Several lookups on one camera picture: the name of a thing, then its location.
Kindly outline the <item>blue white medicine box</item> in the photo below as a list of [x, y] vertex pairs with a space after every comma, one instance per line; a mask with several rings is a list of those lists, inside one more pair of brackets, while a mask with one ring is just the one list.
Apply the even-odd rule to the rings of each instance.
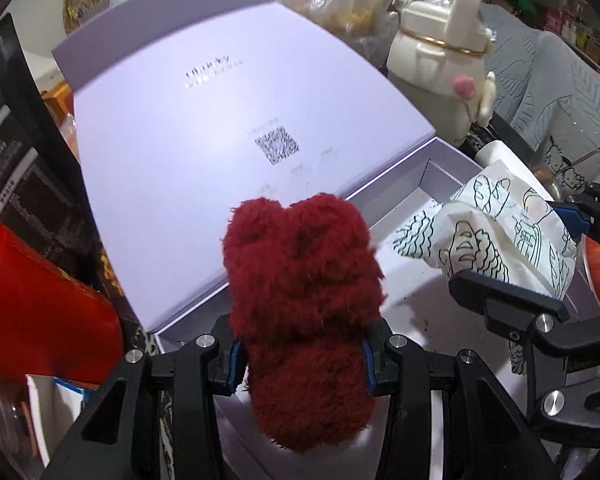
[[54, 376], [27, 374], [26, 378], [35, 441], [47, 466], [97, 386]]

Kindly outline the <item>lavender open gift box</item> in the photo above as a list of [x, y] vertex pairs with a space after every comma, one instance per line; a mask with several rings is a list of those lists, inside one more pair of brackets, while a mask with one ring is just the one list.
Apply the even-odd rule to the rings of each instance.
[[[534, 429], [522, 330], [488, 330], [449, 280], [399, 256], [391, 237], [484, 169], [355, 50], [275, 0], [128, 0], [54, 52], [74, 95], [93, 217], [158, 356], [128, 353], [46, 470], [51, 479], [152, 478], [160, 396], [172, 399], [179, 479], [558, 479]], [[223, 238], [233, 211], [316, 194], [351, 203], [384, 277], [380, 307], [396, 363], [352, 440], [305, 453], [254, 420], [248, 365], [212, 393], [216, 319], [232, 312]]]

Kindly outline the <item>black snack pouch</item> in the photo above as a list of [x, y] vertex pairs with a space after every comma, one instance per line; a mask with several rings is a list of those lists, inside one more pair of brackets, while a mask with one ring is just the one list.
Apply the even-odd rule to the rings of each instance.
[[8, 14], [0, 19], [0, 222], [72, 278], [104, 290], [78, 160], [36, 88]]

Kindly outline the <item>red plastic container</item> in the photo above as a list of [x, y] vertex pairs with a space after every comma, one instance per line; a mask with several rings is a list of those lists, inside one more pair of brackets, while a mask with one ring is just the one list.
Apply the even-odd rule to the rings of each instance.
[[99, 385], [122, 357], [114, 306], [0, 222], [0, 378]]

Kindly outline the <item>glass mug with stirrer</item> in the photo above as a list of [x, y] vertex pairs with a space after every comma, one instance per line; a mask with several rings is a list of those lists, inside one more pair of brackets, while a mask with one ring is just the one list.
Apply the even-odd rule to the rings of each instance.
[[554, 200], [563, 200], [600, 177], [600, 148], [588, 130], [557, 105], [531, 170]]

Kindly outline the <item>white rolled towel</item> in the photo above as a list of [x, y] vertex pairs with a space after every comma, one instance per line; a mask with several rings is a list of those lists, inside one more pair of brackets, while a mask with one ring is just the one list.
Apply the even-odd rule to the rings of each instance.
[[512, 174], [524, 180], [532, 188], [537, 190], [543, 187], [527, 165], [501, 140], [491, 141], [480, 148], [476, 154], [476, 162], [483, 168], [494, 164], [494, 162], [502, 162]]

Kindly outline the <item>red fluffy soft toy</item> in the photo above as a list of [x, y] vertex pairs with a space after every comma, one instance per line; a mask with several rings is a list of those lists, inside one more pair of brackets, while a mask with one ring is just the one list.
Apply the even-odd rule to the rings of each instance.
[[363, 340], [385, 300], [362, 214], [325, 193], [288, 207], [246, 200], [223, 263], [259, 430], [296, 453], [354, 439], [375, 408]]

